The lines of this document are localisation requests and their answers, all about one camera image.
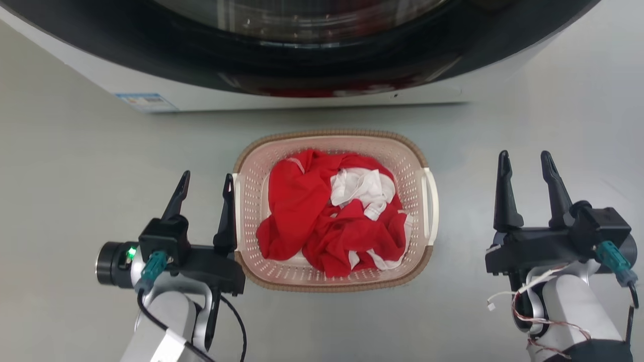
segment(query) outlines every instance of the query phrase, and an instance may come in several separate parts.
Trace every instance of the teal connector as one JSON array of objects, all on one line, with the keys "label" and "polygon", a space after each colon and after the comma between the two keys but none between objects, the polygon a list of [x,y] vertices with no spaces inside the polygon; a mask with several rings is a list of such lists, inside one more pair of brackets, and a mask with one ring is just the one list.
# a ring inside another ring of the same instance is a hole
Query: teal connector
[{"label": "teal connector", "polygon": [[630,269],[630,262],[624,258],[624,255],[611,241],[599,244],[595,252],[601,263],[615,274],[617,281],[623,288],[628,287],[630,283],[635,284],[638,280],[637,274]]},{"label": "teal connector", "polygon": [[134,286],[134,291],[138,294],[148,294],[155,285],[155,280],[163,273],[167,267],[167,254],[163,251],[153,252],[147,260],[146,266],[141,271],[141,279]]}]

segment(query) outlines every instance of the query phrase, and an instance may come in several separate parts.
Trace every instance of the cable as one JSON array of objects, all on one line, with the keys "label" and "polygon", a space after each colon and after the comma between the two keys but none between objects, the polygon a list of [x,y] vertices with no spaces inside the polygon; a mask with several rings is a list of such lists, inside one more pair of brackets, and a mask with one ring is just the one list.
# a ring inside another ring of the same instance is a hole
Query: cable
[{"label": "cable", "polygon": [[626,323],[626,338],[624,339],[626,344],[630,346],[630,335],[633,331],[633,315],[635,315],[635,307],[632,305],[629,307],[629,318]]},{"label": "cable", "polygon": [[[157,326],[158,326],[159,328],[161,328],[163,331],[167,331],[167,330],[168,330],[167,325],[163,324],[163,322],[161,322],[161,321],[160,321],[160,320],[158,320],[156,317],[154,317],[154,316],[150,313],[150,311],[146,308],[146,306],[143,304],[143,294],[144,294],[144,291],[143,291],[143,290],[141,290],[141,291],[139,291],[139,292],[138,292],[138,296],[137,296],[138,308],[141,310],[141,313],[143,313],[143,315],[144,315],[144,316],[146,316],[148,319],[150,319],[150,321],[152,321],[152,323],[154,323],[155,325],[157,325]],[[244,351],[245,351],[245,347],[246,347],[246,342],[245,342],[245,341],[246,341],[246,339],[245,339],[245,337],[246,337],[246,333],[244,332]],[[215,362],[212,358],[210,358],[207,354],[205,354],[205,353],[204,353],[203,351],[201,351],[199,348],[196,348],[196,347],[194,346],[194,344],[190,343],[189,341],[186,341],[186,342],[184,343],[184,346],[185,346],[187,349],[189,349],[190,351],[192,351],[194,354],[196,354],[197,356],[199,356],[199,358],[201,358],[202,360],[204,360],[204,361],[206,361],[206,362]]]},{"label": "cable", "polygon": [[639,309],[638,290],[635,288],[634,282],[629,282],[629,289],[630,297],[633,299],[633,307],[635,307],[635,309]]},{"label": "cable", "polygon": [[639,309],[639,298],[638,290],[635,288],[635,283],[633,281],[629,282],[630,297],[633,299],[633,304],[629,307],[629,318],[626,323],[626,338],[625,342],[630,345],[630,335],[633,331],[633,316],[635,315],[635,310]]},{"label": "cable", "polygon": [[246,327],[243,325],[242,317],[240,317],[240,314],[237,313],[237,310],[235,307],[232,306],[232,304],[226,299],[224,296],[220,297],[222,302],[226,303],[226,305],[231,309],[232,313],[235,315],[235,318],[237,318],[237,322],[240,324],[241,334],[243,338],[243,347],[241,348],[241,358],[240,362],[243,362],[243,360],[246,358],[246,347],[247,347],[247,340],[246,340]]}]

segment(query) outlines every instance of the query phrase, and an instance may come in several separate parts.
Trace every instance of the floor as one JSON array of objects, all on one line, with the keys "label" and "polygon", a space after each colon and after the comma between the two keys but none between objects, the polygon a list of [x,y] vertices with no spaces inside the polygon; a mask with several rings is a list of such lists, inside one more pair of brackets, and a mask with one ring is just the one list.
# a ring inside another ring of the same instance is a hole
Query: floor
[{"label": "floor", "polygon": [[[248,361],[527,361],[526,339],[489,295],[486,274],[498,152],[513,161],[527,225],[549,219],[539,153],[549,150],[573,200],[613,206],[644,237],[644,32],[635,0],[603,1],[517,73],[502,93],[452,106],[144,115],[0,24],[0,350],[7,361],[118,361],[137,315],[132,291],[101,286],[95,257],[159,216],[185,169],[193,243],[215,233],[224,176],[253,140],[318,128],[401,133],[427,156],[440,229],[425,271],[394,289],[355,294],[267,291],[232,301]],[[644,263],[635,266],[644,276]],[[620,330],[629,295],[612,276],[592,286]],[[633,353],[644,356],[636,315]],[[225,308],[213,346],[236,361]]]}]

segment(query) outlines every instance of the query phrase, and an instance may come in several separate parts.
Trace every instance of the label sticker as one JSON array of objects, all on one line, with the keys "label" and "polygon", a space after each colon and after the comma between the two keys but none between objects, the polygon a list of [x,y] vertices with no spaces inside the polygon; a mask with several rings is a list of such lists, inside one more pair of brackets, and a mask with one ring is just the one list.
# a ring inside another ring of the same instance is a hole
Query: label sticker
[{"label": "label sticker", "polygon": [[179,110],[158,93],[115,93],[114,95],[141,112],[174,112]]}]

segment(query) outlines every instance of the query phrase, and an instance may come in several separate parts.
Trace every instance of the basket handle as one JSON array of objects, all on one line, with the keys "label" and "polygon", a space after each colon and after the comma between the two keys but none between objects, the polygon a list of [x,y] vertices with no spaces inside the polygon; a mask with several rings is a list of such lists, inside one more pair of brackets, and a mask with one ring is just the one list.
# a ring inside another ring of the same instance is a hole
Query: basket handle
[{"label": "basket handle", "polygon": [[439,232],[439,192],[436,188],[436,180],[428,167],[422,169],[422,211],[425,215],[424,236],[428,239],[428,246],[433,246]]}]

